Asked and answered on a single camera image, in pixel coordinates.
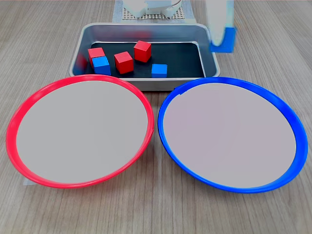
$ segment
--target red cube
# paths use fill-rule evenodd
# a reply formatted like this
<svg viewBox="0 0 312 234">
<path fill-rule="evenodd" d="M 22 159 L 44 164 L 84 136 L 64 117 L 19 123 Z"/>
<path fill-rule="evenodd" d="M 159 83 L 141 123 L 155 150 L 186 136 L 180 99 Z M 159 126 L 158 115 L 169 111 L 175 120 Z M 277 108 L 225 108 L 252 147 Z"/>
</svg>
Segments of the red cube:
<svg viewBox="0 0 312 234">
<path fill-rule="evenodd" d="M 92 59 L 105 56 L 105 53 L 101 47 L 88 49 L 88 53 L 89 53 L 89 61 L 92 68 L 93 68 Z"/>
<path fill-rule="evenodd" d="M 134 69 L 133 58 L 128 52 L 114 55 L 115 65 L 120 74 L 132 72 Z"/>
<path fill-rule="evenodd" d="M 152 45 L 139 40 L 134 47 L 135 60 L 147 62 L 152 56 Z"/>
</svg>

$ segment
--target white grid panel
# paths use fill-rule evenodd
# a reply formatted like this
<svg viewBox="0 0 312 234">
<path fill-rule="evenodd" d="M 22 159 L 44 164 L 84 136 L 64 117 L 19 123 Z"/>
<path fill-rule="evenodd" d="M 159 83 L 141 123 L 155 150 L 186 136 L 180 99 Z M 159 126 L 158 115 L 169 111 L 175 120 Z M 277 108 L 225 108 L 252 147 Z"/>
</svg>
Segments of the white grid panel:
<svg viewBox="0 0 312 234">
<path fill-rule="evenodd" d="M 163 14 L 158 15 L 143 15 L 139 20 L 182 20 L 184 19 L 184 12 L 182 7 L 180 7 L 176 13 L 172 17 L 165 17 Z M 129 11 L 127 11 L 125 8 L 123 8 L 123 14 L 122 14 L 123 20 L 136 20 L 133 15 Z"/>
</svg>

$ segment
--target wood grain surface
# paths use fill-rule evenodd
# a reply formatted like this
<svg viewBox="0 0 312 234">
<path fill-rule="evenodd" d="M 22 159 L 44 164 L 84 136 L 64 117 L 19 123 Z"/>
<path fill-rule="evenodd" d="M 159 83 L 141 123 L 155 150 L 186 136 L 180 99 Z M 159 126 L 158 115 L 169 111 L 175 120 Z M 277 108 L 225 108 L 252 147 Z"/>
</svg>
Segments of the wood grain surface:
<svg viewBox="0 0 312 234">
<path fill-rule="evenodd" d="M 192 1 L 206 24 L 204 1 Z M 39 88 L 68 76 L 81 29 L 111 22 L 114 1 L 0 1 L 1 234 L 310 234 L 311 153 L 299 176 L 272 192 L 242 195 L 207 186 L 165 152 L 157 128 L 143 156 L 117 177 L 84 189 L 23 186 L 7 157 L 6 128 Z M 234 53 L 221 76 L 280 96 L 312 138 L 312 2 L 235 1 Z M 146 93 L 155 120 L 168 93 Z"/>
</svg>

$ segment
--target blue rim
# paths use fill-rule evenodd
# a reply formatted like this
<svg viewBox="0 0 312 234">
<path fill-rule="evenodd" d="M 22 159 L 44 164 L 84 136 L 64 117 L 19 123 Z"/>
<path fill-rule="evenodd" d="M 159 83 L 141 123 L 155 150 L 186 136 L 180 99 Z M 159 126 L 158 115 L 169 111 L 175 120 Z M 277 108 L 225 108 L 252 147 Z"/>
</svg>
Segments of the blue rim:
<svg viewBox="0 0 312 234">
<path fill-rule="evenodd" d="M 273 181 L 267 185 L 263 185 L 260 187 L 254 187 L 254 188 L 234 188 L 234 187 L 223 186 L 221 184 L 211 182 L 211 181 L 197 175 L 196 173 L 194 173 L 193 171 L 188 169 L 183 163 L 181 163 L 180 160 L 172 152 L 172 150 L 170 149 L 170 146 L 168 145 L 168 142 L 166 140 L 166 137 L 164 134 L 164 129 L 163 129 L 163 119 L 164 119 L 164 115 L 165 115 L 165 112 L 166 112 L 168 105 L 176 96 L 185 93 L 186 91 L 188 91 L 189 89 L 191 89 L 195 86 L 207 84 L 207 83 L 231 84 L 231 85 L 235 85 L 235 86 L 247 89 L 249 91 L 252 91 L 252 92 L 260 95 L 261 97 L 263 97 L 267 101 L 269 101 L 271 104 L 273 104 L 287 119 L 288 123 L 290 124 L 290 126 L 293 130 L 294 136 L 295 136 L 296 153 L 295 153 L 295 157 L 294 157 L 294 160 L 293 160 L 291 166 L 284 173 L 284 175 L 282 175 L 279 179 L 277 179 L 277 180 L 275 180 L 275 181 Z M 167 96 L 167 98 L 165 99 L 165 101 L 163 102 L 163 104 L 159 110 L 158 132 L 159 132 L 159 136 L 160 136 L 160 139 L 162 141 L 162 144 L 164 145 L 166 151 L 168 152 L 170 157 L 184 171 L 186 171 L 187 173 L 189 173 L 191 176 L 195 177 L 199 181 L 204 182 L 210 186 L 213 186 L 215 188 L 222 189 L 225 191 L 229 191 L 229 192 L 234 192 L 234 193 L 244 193 L 244 194 L 263 193 L 263 192 L 267 192 L 267 191 L 271 191 L 271 190 L 280 188 L 280 187 L 284 186 L 285 184 L 289 183 L 290 181 L 292 181 L 300 173 L 301 169 L 303 168 L 303 166 L 307 160 L 307 156 L 308 156 L 307 134 L 304 130 L 304 127 L 303 127 L 300 119 L 298 118 L 296 113 L 290 108 L 290 106 L 287 105 L 282 99 L 280 99 L 278 96 L 271 93 L 270 91 L 268 91 L 268 90 L 266 90 L 266 89 L 264 89 L 258 85 L 249 83 L 247 81 L 234 79 L 234 78 L 226 78 L 226 77 L 201 78 L 201 79 L 196 79 L 196 80 L 187 82 L 187 83 L 182 84 L 182 85 L 178 86 L 177 88 L 175 88 Z"/>
</svg>

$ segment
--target plate rim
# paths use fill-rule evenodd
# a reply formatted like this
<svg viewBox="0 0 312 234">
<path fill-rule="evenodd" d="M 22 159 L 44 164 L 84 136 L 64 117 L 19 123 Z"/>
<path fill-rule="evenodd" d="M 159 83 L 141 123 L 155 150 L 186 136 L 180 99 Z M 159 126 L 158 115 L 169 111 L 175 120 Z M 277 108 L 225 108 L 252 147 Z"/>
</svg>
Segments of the plate rim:
<svg viewBox="0 0 312 234">
<path fill-rule="evenodd" d="M 236 188 L 236 187 L 230 187 L 230 186 L 225 186 L 222 184 L 218 184 L 212 181 L 209 181 L 208 179 L 205 179 L 199 175 L 197 175 L 195 172 L 191 171 L 189 168 L 187 168 L 173 153 L 171 150 L 165 134 L 164 134 L 164 129 L 163 129 L 163 119 L 164 115 L 166 112 L 166 109 L 170 102 L 178 95 L 181 95 L 185 93 L 186 91 L 202 85 L 202 84 L 208 84 L 208 83 L 224 83 L 224 84 L 230 84 L 234 86 L 238 86 L 241 88 L 244 88 L 246 90 L 249 90 L 262 98 L 266 99 L 268 102 L 270 102 L 272 105 L 274 105 L 281 113 L 282 115 L 286 118 L 287 122 L 290 124 L 293 134 L 295 136 L 295 142 L 296 142 L 296 153 L 293 162 L 291 163 L 290 167 L 288 170 L 278 179 L 275 181 L 263 185 L 263 186 L 258 186 L 258 187 L 252 187 L 252 188 Z M 235 78 L 228 78 L 228 77 L 213 77 L 213 78 L 200 78 L 197 80 L 192 80 L 187 83 L 184 83 L 178 87 L 176 87 L 164 100 L 162 103 L 159 113 L 158 113 L 158 120 L 157 120 L 157 125 L 158 125 L 158 133 L 160 140 L 169 154 L 169 156 L 175 161 L 175 163 L 181 167 L 186 173 L 190 174 L 197 180 L 208 184 L 212 187 L 225 190 L 228 192 L 233 192 L 233 193 L 242 193 L 242 194 L 254 194 L 254 193 L 263 193 L 267 191 L 272 191 L 277 188 L 280 188 L 284 186 L 285 184 L 289 183 L 292 181 L 302 170 L 302 168 L 305 165 L 305 162 L 308 157 L 308 138 L 306 131 L 297 116 L 297 114 L 292 110 L 292 108 L 284 102 L 281 98 L 273 94 L 267 89 L 262 88 L 261 86 L 258 86 L 256 84 L 250 83 L 245 80 L 241 79 L 235 79 Z"/>
<path fill-rule="evenodd" d="M 71 85 L 74 83 L 79 83 L 79 82 L 85 82 L 85 81 L 105 81 L 105 82 L 110 82 L 114 83 L 117 85 L 122 86 L 123 88 L 128 89 L 130 92 L 135 94 L 140 101 L 142 102 L 146 114 L 147 114 L 147 130 L 145 134 L 145 138 L 143 140 L 143 143 L 141 144 L 140 148 L 138 149 L 137 153 L 134 155 L 134 157 L 131 158 L 131 160 L 126 163 L 123 167 L 120 169 L 114 171 L 113 173 L 110 173 L 104 177 L 94 179 L 91 181 L 87 182 L 81 182 L 81 183 L 60 183 L 60 182 L 55 182 L 51 180 L 47 180 L 43 177 L 40 177 L 36 175 L 35 173 L 31 172 L 26 165 L 22 162 L 18 150 L 17 150 L 17 133 L 19 130 L 19 126 L 21 124 L 22 119 L 24 116 L 27 114 L 27 112 L 31 109 L 31 107 L 39 101 L 41 98 L 44 96 L 48 95 L 49 93 L 62 88 L 67 85 Z M 134 85 L 121 80 L 116 77 L 112 76 L 106 76 L 106 75 L 94 75 L 94 74 L 87 74 L 87 75 L 79 75 L 79 76 L 73 76 L 73 77 L 67 77 L 64 79 L 57 80 L 53 83 L 50 83 L 43 88 L 39 89 L 37 92 L 33 93 L 29 98 L 26 99 L 24 103 L 22 103 L 19 108 L 15 111 L 13 114 L 10 123 L 7 128 L 6 132 L 6 149 L 7 153 L 9 156 L 10 161 L 12 162 L 13 166 L 27 179 L 43 185 L 47 187 L 52 187 L 52 188 L 59 188 L 59 189 L 73 189 L 73 188 L 83 188 L 91 185 L 95 185 L 101 182 L 104 182 L 106 180 L 109 180 L 118 174 L 122 173 L 125 171 L 128 167 L 130 167 L 134 162 L 136 162 L 140 156 L 144 153 L 146 150 L 147 146 L 149 145 L 151 138 L 154 133 L 154 113 L 152 106 L 146 96 Z"/>
</svg>

